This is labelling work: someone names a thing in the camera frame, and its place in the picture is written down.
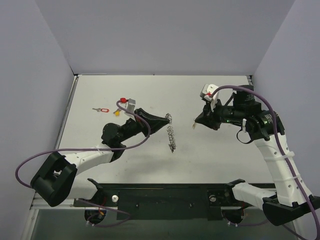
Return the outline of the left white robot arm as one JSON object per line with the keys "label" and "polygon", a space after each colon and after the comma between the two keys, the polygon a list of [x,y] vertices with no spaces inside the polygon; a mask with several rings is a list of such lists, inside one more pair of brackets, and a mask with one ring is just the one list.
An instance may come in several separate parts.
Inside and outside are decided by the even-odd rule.
{"label": "left white robot arm", "polygon": [[168,116],[155,116],[142,108],[133,113],[123,125],[107,123],[102,130],[101,143],[89,150],[68,150],[66,154],[58,150],[51,153],[31,179],[31,188],[51,207],[72,197],[84,198],[92,206],[99,205],[103,193],[93,182],[82,186],[76,181],[77,175],[119,159],[127,149],[124,141],[140,133],[149,137],[170,123]]}

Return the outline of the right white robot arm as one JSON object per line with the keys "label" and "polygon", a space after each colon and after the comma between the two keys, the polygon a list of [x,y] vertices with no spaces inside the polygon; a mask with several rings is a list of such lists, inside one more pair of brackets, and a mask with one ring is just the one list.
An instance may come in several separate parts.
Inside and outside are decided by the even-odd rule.
{"label": "right white robot arm", "polygon": [[205,84],[200,92],[205,102],[202,113],[194,120],[217,131],[221,124],[231,124],[248,133],[263,156],[275,185],[275,191],[255,187],[242,179],[226,185],[224,201],[230,205],[245,202],[263,211],[267,220],[281,226],[305,214],[314,214],[320,198],[311,193],[304,183],[289,150],[285,128],[279,115],[251,85],[226,85],[233,90],[232,104],[222,104],[222,87]]}

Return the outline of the silver spiked keyring disc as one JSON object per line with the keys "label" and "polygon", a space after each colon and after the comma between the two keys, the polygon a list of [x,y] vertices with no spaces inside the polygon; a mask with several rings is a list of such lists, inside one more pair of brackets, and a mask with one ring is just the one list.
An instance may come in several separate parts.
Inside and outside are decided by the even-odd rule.
{"label": "silver spiked keyring disc", "polygon": [[168,119],[169,121],[169,124],[167,126],[167,135],[168,135],[168,140],[169,140],[169,148],[170,148],[170,151],[173,153],[175,150],[176,150],[176,140],[175,140],[175,136],[174,136],[174,129],[173,129],[173,126],[172,126],[172,116],[170,113],[167,113],[165,115],[165,118]]}

